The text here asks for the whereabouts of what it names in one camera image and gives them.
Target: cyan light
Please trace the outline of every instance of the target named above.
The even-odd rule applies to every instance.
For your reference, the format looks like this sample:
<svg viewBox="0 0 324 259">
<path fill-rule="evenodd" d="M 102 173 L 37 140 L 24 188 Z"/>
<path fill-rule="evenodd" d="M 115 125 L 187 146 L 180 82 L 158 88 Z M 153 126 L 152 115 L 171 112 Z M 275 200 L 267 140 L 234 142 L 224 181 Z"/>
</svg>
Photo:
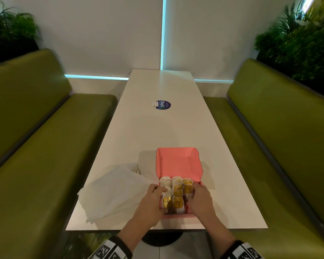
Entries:
<svg viewBox="0 0 324 259">
<path fill-rule="evenodd" d="M 228 83 L 232 84 L 234 80 L 213 80 L 213 79 L 194 79 L 195 82 L 209 82 L 209 83 Z"/>
<path fill-rule="evenodd" d="M 302 6 L 302 11 L 303 11 L 304 13 L 306 13 L 306 12 L 309 10 L 309 8 L 310 8 L 312 2 L 313 2 L 313 0 L 305 0 L 304 4 L 303 4 L 303 6 Z"/>
<path fill-rule="evenodd" d="M 65 74 L 66 78 L 78 78 L 78 79 L 99 79 L 99 80 L 124 80 L 127 81 L 128 77 L 117 77 L 117 76 L 90 76 L 90 75 L 73 75 Z"/>
<path fill-rule="evenodd" d="M 167 0 L 163 0 L 163 5 L 162 5 L 162 34 L 161 34 L 161 62 L 160 62 L 160 69 L 161 70 L 163 70 L 163 50 L 164 50 L 164 28 L 165 28 L 166 1 Z"/>
</svg>

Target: pink box lid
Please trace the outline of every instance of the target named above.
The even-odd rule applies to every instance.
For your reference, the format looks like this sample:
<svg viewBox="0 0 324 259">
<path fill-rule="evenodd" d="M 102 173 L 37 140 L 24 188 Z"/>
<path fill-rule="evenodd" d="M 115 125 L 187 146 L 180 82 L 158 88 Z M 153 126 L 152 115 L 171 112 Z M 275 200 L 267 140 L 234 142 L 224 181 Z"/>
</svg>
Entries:
<svg viewBox="0 0 324 259">
<path fill-rule="evenodd" d="M 199 152 L 194 147 L 158 148 L 156 151 L 156 174 L 163 176 L 181 176 L 199 182 L 203 168 Z"/>
</svg>

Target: round blue sticker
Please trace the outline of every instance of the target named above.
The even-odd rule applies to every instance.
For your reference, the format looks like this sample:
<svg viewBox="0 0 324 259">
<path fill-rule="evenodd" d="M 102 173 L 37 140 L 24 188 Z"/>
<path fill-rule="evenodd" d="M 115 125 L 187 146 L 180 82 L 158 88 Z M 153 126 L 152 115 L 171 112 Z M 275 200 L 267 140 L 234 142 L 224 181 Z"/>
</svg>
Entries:
<svg viewBox="0 0 324 259">
<path fill-rule="evenodd" d="M 171 103 L 164 101 L 164 100 L 158 100 L 158 101 L 156 101 L 156 104 L 155 104 L 156 109 L 159 109 L 159 110 L 169 109 L 170 106 L 171 106 Z"/>
</svg>

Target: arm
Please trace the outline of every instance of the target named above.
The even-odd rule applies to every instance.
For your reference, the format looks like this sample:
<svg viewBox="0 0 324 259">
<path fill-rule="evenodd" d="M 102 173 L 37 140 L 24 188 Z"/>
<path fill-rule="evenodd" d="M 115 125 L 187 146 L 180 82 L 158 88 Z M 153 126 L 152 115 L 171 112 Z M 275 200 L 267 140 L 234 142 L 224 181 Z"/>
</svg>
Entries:
<svg viewBox="0 0 324 259">
<path fill-rule="evenodd" d="M 189 205 L 208 231 L 221 258 L 263 259 L 249 244 L 236 240 L 234 235 L 222 224 L 216 216 L 210 192 L 204 185 L 195 183 L 193 190 L 193 196 L 188 200 Z"/>
<path fill-rule="evenodd" d="M 166 208 L 160 208 L 161 194 L 167 189 L 151 184 L 142 198 L 132 219 L 130 219 L 117 236 L 105 241 L 89 259 L 124 259 L 132 258 L 132 252 L 142 237 L 162 218 Z"/>
</svg>

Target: hand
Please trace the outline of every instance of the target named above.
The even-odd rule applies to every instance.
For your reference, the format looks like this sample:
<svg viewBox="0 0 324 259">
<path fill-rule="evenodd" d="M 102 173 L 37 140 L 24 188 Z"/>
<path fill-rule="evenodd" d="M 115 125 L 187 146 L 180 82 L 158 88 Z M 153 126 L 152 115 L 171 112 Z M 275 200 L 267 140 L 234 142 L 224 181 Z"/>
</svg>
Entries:
<svg viewBox="0 0 324 259">
<path fill-rule="evenodd" d="M 195 216 L 204 224 L 209 218 L 216 218 L 212 197 L 205 185 L 193 184 L 193 196 L 188 198 L 188 203 Z"/>
<path fill-rule="evenodd" d="M 165 187 L 160 187 L 157 184 L 150 184 L 147 189 L 147 194 L 142 198 L 132 219 L 139 221 L 147 226 L 148 229 L 155 226 L 168 210 L 164 207 L 160 208 L 161 195 L 166 191 L 167 188 Z"/>
</svg>

